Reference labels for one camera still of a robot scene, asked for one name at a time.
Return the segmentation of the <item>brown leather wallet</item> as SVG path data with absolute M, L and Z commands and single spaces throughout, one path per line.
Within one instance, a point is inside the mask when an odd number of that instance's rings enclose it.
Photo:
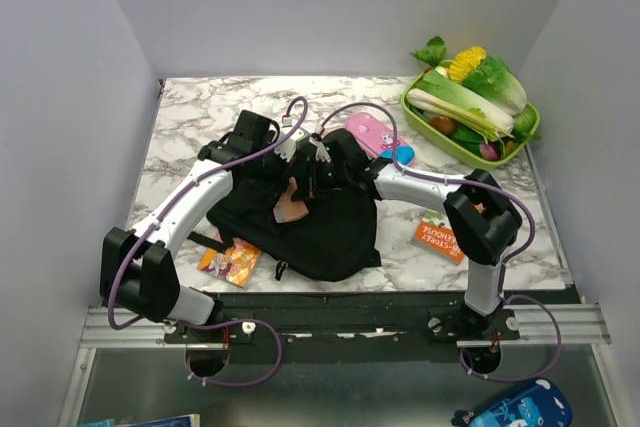
M 292 199 L 296 190 L 296 180 L 294 177 L 290 177 L 287 189 L 280 196 L 273 208 L 273 215 L 276 223 L 284 224 L 295 222 L 309 214 L 309 210 L 303 201 L 294 201 Z

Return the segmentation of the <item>black student backpack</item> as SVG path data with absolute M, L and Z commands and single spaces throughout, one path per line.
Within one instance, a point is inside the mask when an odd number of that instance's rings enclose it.
M 309 214 L 298 221 L 279 224 L 273 215 L 291 177 L 288 168 L 283 175 L 248 175 L 247 166 L 232 170 L 231 193 L 209 209 L 206 219 L 218 229 L 222 247 L 237 238 L 274 258 L 276 278 L 288 268 L 312 280 L 339 282 L 379 267 L 375 201 L 347 162 L 334 165 L 347 187 L 304 202 Z

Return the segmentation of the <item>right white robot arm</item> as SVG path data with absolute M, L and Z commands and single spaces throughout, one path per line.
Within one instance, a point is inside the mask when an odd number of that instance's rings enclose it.
M 291 129 L 279 147 L 296 179 L 295 201 L 350 192 L 374 200 L 410 203 L 446 215 L 468 260 L 468 283 L 460 326 L 480 339 L 496 327 L 501 308 L 503 260 L 515 243 L 522 218 L 488 172 L 468 176 L 411 172 L 390 158 L 370 159 L 354 136 L 338 129 L 322 138 Z

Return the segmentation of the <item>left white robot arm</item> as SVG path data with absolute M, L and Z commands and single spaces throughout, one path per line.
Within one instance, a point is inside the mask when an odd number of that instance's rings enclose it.
M 232 192 L 232 169 L 266 155 L 293 153 L 304 134 L 301 116 L 282 118 L 273 141 L 253 152 L 256 135 L 249 130 L 251 113 L 236 122 L 239 149 L 229 142 L 207 147 L 213 158 L 197 160 L 179 186 L 142 221 L 129 230 L 112 228 L 102 244 L 100 294 L 107 301 L 107 318 L 114 330 L 123 330 L 146 319 L 187 324 L 201 342 L 214 340 L 222 327 L 214 311 L 215 300 L 180 284 L 173 256 L 205 213 Z

